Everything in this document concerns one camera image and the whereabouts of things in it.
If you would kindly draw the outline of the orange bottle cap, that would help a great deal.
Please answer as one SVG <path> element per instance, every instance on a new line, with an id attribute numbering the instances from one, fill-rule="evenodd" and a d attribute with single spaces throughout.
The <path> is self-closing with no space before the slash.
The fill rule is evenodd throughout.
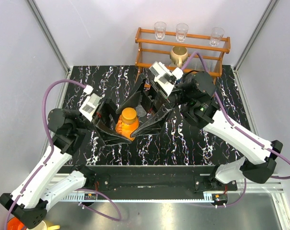
<path id="1" fill-rule="evenodd" d="M 137 119 L 137 112 L 134 108 L 127 107 L 123 109 L 121 113 L 122 119 L 125 120 L 126 123 L 134 122 Z"/>

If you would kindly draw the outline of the orange juice bottle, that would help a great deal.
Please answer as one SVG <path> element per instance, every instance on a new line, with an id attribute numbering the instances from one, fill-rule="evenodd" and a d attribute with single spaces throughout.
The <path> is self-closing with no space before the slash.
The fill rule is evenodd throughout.
<path id="1" fill-rule="evenodd" d="M 130 135 L 139 127 L 139 120 L 134 120 L 134 122 L 126 123 L 125 120 L 122 119 L 122 116 L 119 116 L 118 122 L 116 124 L 116 132 L 123 135 L 124 137 L 133 141 L 135 138 Z"/>

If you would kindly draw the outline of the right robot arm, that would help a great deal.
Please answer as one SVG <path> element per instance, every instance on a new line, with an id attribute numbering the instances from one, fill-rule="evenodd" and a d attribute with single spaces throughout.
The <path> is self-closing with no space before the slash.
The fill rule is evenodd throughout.
<path id="1" fill-rule="evenodd" d="M 183 118 L 192 126 L 218 136 L 243 154 L 237 161 L 215 166 L 209 178 L 210 187 L 220 190 L 237 179 L 248 179 L 264 184 L 273 178 L 276 158 L 283 144 L 264 140 L 225 112 L 216 94 L 213 79 L 206 71 L 196 74 L 183 73 L 180 68 L 173 72 L 153 71 L 154 79 L 149 91 L 144 91 L 145 77 L 140 77 L 128 98 L 116 110 L 119 115 L 126 108 L 135 108 L 148 102 L 144 110 L 154 111 L 154 116 L 131 133 L 131 136 L 159 134 L 158 123 L 165 123 L 175 107 L 181 107 Z"/>

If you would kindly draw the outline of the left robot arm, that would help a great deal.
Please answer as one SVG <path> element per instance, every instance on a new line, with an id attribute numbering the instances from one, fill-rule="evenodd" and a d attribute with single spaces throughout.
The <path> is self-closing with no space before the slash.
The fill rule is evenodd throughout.
<path id="1" fill-rule="evenodd" d="M 50 145 L 22 184 L 13 192 L 0 196 L 0 204 L 25 228 L 32 230 L 57 202 L 75 190 L 103 188 L 103 180 L 108 180 L 108 177 L 97 175 L 85 165 L 77 166 L 54 186 L 48 187 L 48 184 L 79 150 L 86 130 L 100 134 L 106 145 L 130 143 L 128 138 L 111 129 L 111 123 L 118 120 L 117 106 L 110 99 L 88 97 L 79 110 L 51 110 L 45 115 L 46 131 L 54 133 Z"/>

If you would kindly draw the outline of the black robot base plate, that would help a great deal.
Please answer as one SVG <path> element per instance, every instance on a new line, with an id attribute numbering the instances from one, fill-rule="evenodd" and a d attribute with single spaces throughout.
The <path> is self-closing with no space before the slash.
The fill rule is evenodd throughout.
<path id="1" fill-rule="evenodd" d="M 227 185 L 211 185 L 213 166 L 91 166 L 99 192 L 112 200 L 196 200 L 204 192 L 238 190 L 235 180 Z"/>

